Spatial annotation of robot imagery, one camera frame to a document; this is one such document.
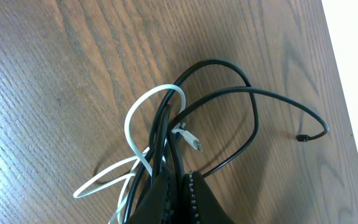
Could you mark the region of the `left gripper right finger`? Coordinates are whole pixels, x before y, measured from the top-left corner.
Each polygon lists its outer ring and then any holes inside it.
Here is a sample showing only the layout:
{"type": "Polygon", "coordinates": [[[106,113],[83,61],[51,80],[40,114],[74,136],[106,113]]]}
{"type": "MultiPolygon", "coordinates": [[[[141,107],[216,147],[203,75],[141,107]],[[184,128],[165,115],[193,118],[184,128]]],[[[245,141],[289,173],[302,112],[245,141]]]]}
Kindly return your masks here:
{"type": "Polygon", "coordinates": [[[234,224],[226,214],[208,184],[197,172],[183,178],[180,196],[180,223],[234,224]]]}

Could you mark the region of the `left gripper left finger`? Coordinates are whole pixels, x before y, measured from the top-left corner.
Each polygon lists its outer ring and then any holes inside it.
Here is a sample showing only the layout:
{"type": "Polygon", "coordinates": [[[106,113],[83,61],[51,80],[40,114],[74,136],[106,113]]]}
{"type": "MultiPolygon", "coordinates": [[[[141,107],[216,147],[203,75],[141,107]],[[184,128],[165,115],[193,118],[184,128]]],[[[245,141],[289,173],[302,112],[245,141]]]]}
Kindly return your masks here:
{"type": "Polygon", "coordinates": [[[127,224],[169,223],[176,207],[176,180],[174,175],[162,172],[127,224]]]}

